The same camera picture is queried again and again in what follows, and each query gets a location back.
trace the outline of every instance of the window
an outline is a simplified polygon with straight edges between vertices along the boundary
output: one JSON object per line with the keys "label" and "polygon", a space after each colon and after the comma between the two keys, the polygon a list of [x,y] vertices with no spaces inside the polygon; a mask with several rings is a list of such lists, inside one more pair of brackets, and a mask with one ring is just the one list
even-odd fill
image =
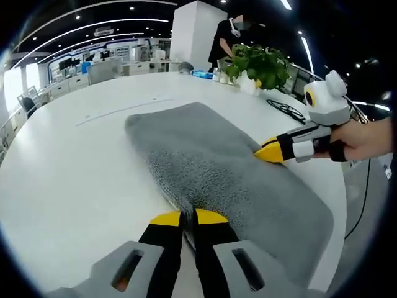
{"label": "window", "polygon": [[28,89],[35,86],[37,91],[40,90],[40,75],[37,63],[26,66],[26,82]]}
{"label": "window", "polygon": [[17,97],[23,92],[20,67],[6,71],[4,73],[4,96],[6,97],[6,105],[9,112],[15,111],[19,105]]}

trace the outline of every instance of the potted plant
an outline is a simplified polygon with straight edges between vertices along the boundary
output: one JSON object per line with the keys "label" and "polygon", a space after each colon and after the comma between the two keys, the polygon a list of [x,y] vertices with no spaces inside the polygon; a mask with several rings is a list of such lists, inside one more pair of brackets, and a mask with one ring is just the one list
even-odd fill
{"label": "potted plant", "polygon": [[240,88],[249,94],[258,94],[260,89],[271,90],[282,87],[290,75],[289,62],[274,48],[261,46],[233,46],[233,60],[225,69],[230,80],[236,82],[241,77]]}

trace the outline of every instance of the black shirt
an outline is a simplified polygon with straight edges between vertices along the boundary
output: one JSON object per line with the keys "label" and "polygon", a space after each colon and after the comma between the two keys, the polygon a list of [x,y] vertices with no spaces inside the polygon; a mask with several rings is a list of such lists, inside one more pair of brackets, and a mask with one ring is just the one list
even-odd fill
{"label": "black shirt", "polygon": [[226,43],[230,49],[234,44],[237,43],[237,37],[231,33],[231,25],[229,20],[223,20],[218,24],[218,29],[216,30],[216,34],[213,38],[210,58],[208,59],[208,62],[210,63],[216,63],[217,60],[228,56],[228,54],[226,54],[224,49],[222,49],[220,46],[221,38],[226,40]]}

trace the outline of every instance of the towel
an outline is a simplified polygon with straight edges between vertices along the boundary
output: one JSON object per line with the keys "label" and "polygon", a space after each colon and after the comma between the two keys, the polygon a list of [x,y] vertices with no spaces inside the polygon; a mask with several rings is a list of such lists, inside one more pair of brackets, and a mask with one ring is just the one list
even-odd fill
{"label": "towel", "polygon": [[333,217],[299,177],[255,158],[261,146],[200,103],[131,115],[125,131],[172,205],[188,218],[193,208],[224,215],[239,239],[268,252],[292,282],[307,287]]}

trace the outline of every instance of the person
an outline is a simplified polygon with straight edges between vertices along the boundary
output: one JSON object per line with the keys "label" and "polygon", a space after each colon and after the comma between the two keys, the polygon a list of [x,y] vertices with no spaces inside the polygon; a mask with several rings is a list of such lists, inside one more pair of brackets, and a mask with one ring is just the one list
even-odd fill
{"label": "person", "polygon": [[223,20],[218,24],[216,34],[213,38],[212,49],[208,62],[212,64],[208,72],[212,73],[218,67],[218,60],[229,56],[233,57],[232,47],[241,36],[239,28],[244,29],[244,16]]}
{"label": "person", "polygon": [[[391,118],[361,124],[351,120],[335,129],[331,134],[331,142],[343,141],[347,160],[364,160],[392,153],[393,126]],[[315,158],[329,158],[329,153],[317,153]]]}

